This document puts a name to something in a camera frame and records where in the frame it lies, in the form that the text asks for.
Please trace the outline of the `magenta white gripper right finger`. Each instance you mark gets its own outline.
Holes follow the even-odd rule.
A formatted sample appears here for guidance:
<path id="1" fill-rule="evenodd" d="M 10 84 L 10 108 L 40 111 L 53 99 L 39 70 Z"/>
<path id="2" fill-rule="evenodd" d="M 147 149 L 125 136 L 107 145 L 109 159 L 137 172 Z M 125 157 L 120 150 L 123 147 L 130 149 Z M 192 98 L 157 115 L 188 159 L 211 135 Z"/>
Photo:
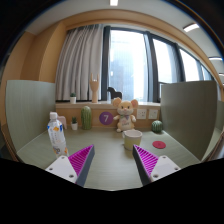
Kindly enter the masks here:
<path id="1" fill-rule="evenodd" d="M 169 157 L 157 156 L 137 145 L 133 146 L 133 157 L 143 186 L 180 170 Z"/>

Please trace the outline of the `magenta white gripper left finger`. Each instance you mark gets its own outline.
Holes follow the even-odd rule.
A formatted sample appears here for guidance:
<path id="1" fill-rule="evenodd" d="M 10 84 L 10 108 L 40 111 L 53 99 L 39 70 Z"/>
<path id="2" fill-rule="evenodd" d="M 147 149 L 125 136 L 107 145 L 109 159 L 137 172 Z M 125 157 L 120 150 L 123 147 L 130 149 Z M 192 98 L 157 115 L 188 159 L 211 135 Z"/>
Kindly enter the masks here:
<path id="1" fill-rule="evenodd" d="M 90 145 L 69 157 L 60 156 L 46 171 L 83 187 L 94 155 L 94 146 Z"/>

